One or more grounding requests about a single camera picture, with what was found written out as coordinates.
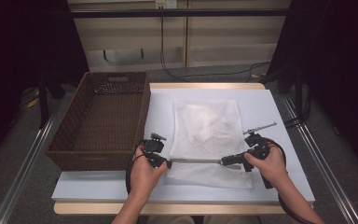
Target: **black cable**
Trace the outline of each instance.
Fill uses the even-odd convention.
[[[293,119],[284,121],[283,123],[285,124],[286,129],[295,127],[299,124],[302,124],[309,118],[309,116],[310,116],[310,100],[311,100],[311,93],[310,93],[310,91],[308,91],[307,101],[305,103],[305,107],[303,110],[304,113],[301,116],[296,116]]]
[[[251,77],[252,77],[252,69],[256,68],[256,67],[254,67],[255,65],[260,64],[259,66],[261,66],[261,65],[266,64],[266,63],[269,63],[269,62],[252,64],[251,67],[249,68],[249,76],[246,78],[245,82],[249,82],[249,80],[251,79]]]
[[[258,221],[259,224],[263,224],[263,222],[261,221],[260,216],[256,216],[256,218],[257,218],[257,221]]]
[[[34,91],[34,89],[36,89],[36,87],[33,87],[33,88],[31,88],[30,90],[24,92],[21,96],[28,95],[29,93],[31,93],[32,91]]]
[[[173,74],[171,74],[171,72],[168,70],[167,66],[165,65],[165,56],[164,56],[164,18],[161,17],[160,19],[161,19],[161,49],[160,49],[160,52],[159,52],[159,60],[161,62],[162,69],[170,77],[182,80],[184,82],[190,82],[190,81],[185,80],[185,79],[183,79],[181,77],[177,77],[177,76],[174,76]]]
[[[143,142],[143,140],[139,140],[138,143],[133,146],[132,148],[132,153],[131,153],[131,160],[129,161],[129,165],[127,166],[127,171],[126,171],[126,189],[127,189],[127,193],[130,194],[131,192],[131,171],[132,171],[132,166],[133,163],[140,158],[141,156],[136,157],[135,159],[133,158],[135,156],[135,152],[136,149],[138,148],[138,146],[141,145],[141,143]]]
[[[269,63],[269,62],[264,62],[264,63],[254,63],[253,65],[255,64],[258,64],[257,66],[251,66],[252,69],[255,69],[257,67],[260,67],[266,63]],[[240,73],[245,73],[245,72],[249,72],[251,71],[251,68],[248,68],[246,70],[241,70],[241,71],[238,71],[238,72],[232,72],[232,73],[212,73],[212,74],[196,74],[196,75],[186,75],[186,76],[181,76],[181,77],[203,77],[203,76],[231,76],[231,75],[237,75],[237,74],[240,74]]]
[[[195,74],[195,75],[186,75],[186,76],[175,76],[173,75],[167,68],[167,65],[165,64],[165,56],[164,56],[164,18],[161,17],[161,47],[160,47],[160,54],[159,54],[159,60],[161,63],[162,70],[170,77],[182,80],[184,82],[190,82],[189,80],[184,79],[184,77],[204,77],[204,76],[231,76],[231,75],[237,75],[241,73],[249,72],[249,76],[245,82],[248,82],[250,77],[252,76],[252,69],[255,69],[257,67],[260,67],[266,63],[269,62],[263,62],[263,63],[254,63],[251,65],[249,69],[233,72],[233,73],[213,73],[213,74]]]
[[[283,162],[284,162],[284,165],[286,165],[286,155],[284,153],[284,150],[283,148],[276,142],[274,142],[273,140],[271,139],[268,139],[268,138],[265,138],[265,137],[261,137],[261,139],[264,139],[265,141],[267,141],[268,143],[274,145],[275,147],[277,147],[281,153],[282,153],[282,156],[283,156]],[[309,222],[307,221],[306,219],[302,218],[302,217],[299,217],[298,215],[296,215],[294,212],[292,212],[290,210],[289,207],[287,207],[286,203],[284,203],[283,199],[281,198],[281,195],[278,194],[278,201],[283,209],[283,211],[289,216],[291,217],[292,219],[294,219],[295,221],[301,223],[301,224],[313,224],[313,222]]]

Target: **white fabric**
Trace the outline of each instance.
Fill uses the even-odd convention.
[[[174,99],[171,159],[221,159],[244,151],[237,102]],[[222,188],[251,188],[251,174],[218,164],[174,162],[168,177]]]

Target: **white board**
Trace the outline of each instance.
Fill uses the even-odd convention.
[[[173,98],[197,100],[237,100],[242,128],[247,131],[277,122],[259,131],[282,146],[287,159],[287,171],[305,199],[315,201],[296,152],[284,128],[281,115],[270,91],[265,90],[200,90],[152,89],[145,138],[158,133],[167,138],[161,156],[168,158],[174,136]],[[154,203],[277,203],[275,189],[265,189],[260,173],[252,171],[251,189],[223,189],[196,186],[173,180],[164,175],[152,192]],[[56,201],[124,202],[127,198],[124,171],[62,172],[52,199]]]

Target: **wicker basket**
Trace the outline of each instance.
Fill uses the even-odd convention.
[[[125,170],[149,101],[146,72],[86,73],[47,156],[63,171]]]

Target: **person's left hand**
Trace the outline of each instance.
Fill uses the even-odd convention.
[[[159,178],[168,170],[167,162],[163,162],[159,168],[150,165],[147,158],[143,155],[144,147],[138,146],[135,151],[134,159],[139,157],[132,165],[131,170],[131,194],[138,199],[147,201],[153,188],[157,185]]]

